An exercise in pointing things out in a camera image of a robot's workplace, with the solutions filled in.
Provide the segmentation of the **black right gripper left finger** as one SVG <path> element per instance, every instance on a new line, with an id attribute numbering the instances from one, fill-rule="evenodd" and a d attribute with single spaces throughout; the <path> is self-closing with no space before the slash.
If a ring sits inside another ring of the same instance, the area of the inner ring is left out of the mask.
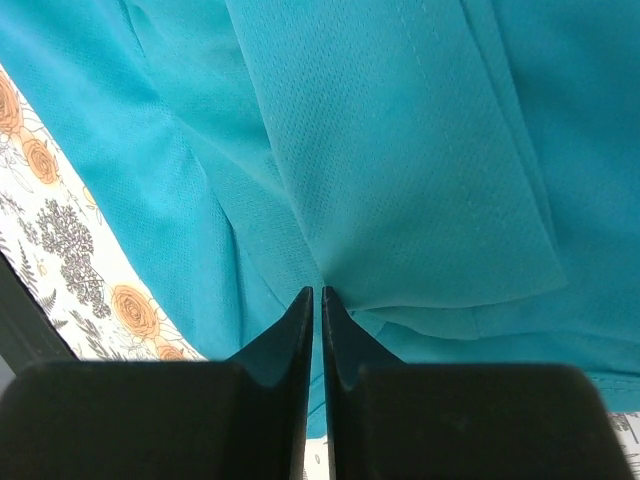
<path id="1" fill-rule="evenodd" d="M 299 479 L 313 292 L 224 361 L 55 362 L 1 398 L 5 479 Z"/>

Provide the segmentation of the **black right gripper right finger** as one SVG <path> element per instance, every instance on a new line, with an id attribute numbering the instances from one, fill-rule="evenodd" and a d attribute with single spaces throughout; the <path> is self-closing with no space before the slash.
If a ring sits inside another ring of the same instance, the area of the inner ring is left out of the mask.
<path id="1" fill-rule="evenodd" d="M 416 364 L 322 294 L 334 479 L 628 479 L 600 397 L 558 364 Z"/>

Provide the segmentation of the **teal t shirt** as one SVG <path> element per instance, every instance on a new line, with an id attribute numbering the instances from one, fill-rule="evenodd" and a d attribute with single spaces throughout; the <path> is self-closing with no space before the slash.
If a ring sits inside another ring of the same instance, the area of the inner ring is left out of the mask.
<path id="1" fill-rule="evenodd" d="M 405 360 L 638 410 L 637 2 L 5 1 L 1 63 L 201 355 L 330 286 Z"/>

